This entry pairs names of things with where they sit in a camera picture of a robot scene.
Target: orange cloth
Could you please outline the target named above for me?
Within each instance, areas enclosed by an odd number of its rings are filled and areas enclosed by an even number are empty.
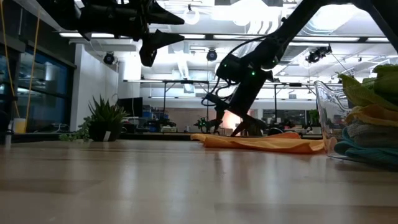
[[[208,148],[254,149],[269,152],[313,154],[324,152],[323,140],[304,140],[297,133],[283,133],[262,138],[235,138],[212,134],[192,134]]]

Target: yellow rope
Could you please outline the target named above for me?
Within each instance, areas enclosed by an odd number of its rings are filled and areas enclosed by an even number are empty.
[[[11,75],[10,62],[9,62],[8,51],[7,51],[6,23],[4,22],[4,12],[3,12],[3,9],[2,9],[2,0],[0,0],[0,11],[1,11],[1,22],[2,22],[2,37],[4,39],[4,48],[5,48],[5,51],[6,51],[6,62],[7,62],[8,77],[10,79],[10,86],[11,86],[12,96],[15,97],[14,85],[12,84],[12,75]],[[18,106],[17,106],[17,101],[15,101],[15,100],[13,100],[13,101],[14,101],[15,109],[17,111],[17,116],[18,116],[18,118],[20,118],[19,111],[18,111]]]
[[[33,80],[33,71],[35,68],[35,58],[36,58],[36,48],[37,48],[37,36],[39,34],[39,26],[40,26],[40,8],[37,10],[37,26],[36,26],[36,36],[35,36],[35,46],[33,48],[33,62],[32,62],[32,71],[30,73],[30,83],[29,83],[29,95],[27,98],[27,107],[26,107],[26,122],[25,122],[25,131],[27,127],[27,121],[29,118],[29,106],[30,106],[30,93],[32,91],[32,80]]]

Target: green plant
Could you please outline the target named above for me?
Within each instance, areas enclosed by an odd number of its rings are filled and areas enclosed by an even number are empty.
[[[85,122],[79,125],[79,130],[71,134],[61,134],[61,141],[74,141],[77,139],[83,139],[88,141],[90,135],[88,130],[93,122],[106,122],[108,124],[120,123],[122,119],[126,116],[123,107],[118,105],[110,105],[109,100],[105,100],[99,96],[99,103],[95,100],[93,96],[94,106],[91,103],[88,107],[91,111],[91,116],[84,118]]]
[[[310,110],[310,121],[312,126],[319,126],[319,112],[318,110]]]

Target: robotic arm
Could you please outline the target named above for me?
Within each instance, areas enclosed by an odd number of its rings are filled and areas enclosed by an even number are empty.
[[[396,0],[303,0],[296,10],[284,19],[282,26],[274,33],[267,35],[251,53],[242,58],[228,54],[216,75],[222,79],[234,81],[239,86],[235,89],[232,98],[227,103],[213,92],[205,96],[206,100],[213,102],[217,112],[216,119],[221,120],[224,111],[228,110],[243,119],[243,122],[234,130],[232,136],[252,124],[264,129],[262,121],[247,115],[251,105],[256,99],[266,80],[274,81],[271,69],[281,60],[285,50],[293,38],[317,13],[329,4],[354,4],[370,14],[380,27],[392,46],[398,51],[398,1]]]

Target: table surface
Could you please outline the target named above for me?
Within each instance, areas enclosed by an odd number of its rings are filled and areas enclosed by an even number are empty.
[[[398,223],[398,173],[199,142],[0,148],[0,222]]]

